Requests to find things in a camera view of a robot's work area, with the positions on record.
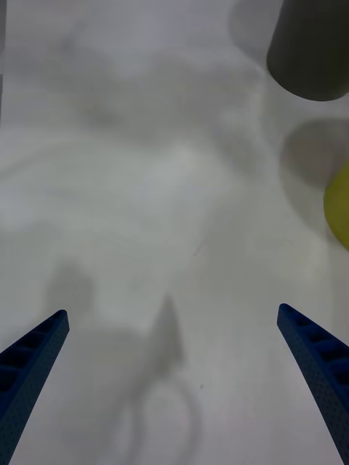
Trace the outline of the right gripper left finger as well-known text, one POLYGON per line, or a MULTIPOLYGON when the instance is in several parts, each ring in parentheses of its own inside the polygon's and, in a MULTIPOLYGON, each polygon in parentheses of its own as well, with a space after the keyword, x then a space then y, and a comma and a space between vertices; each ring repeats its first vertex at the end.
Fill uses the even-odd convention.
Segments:
POLYGON ((8 464, 70 328, 59 310, 1 353, 0 463, 8 464))

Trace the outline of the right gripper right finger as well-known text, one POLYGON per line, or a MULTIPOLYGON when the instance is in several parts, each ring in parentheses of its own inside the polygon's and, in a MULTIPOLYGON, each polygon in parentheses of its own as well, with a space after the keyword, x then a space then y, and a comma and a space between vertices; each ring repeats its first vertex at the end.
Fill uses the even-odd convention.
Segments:
POLYGON ((349 347, 288 304, 278 309, 285 339, 344 464, 349 464, 349 347))

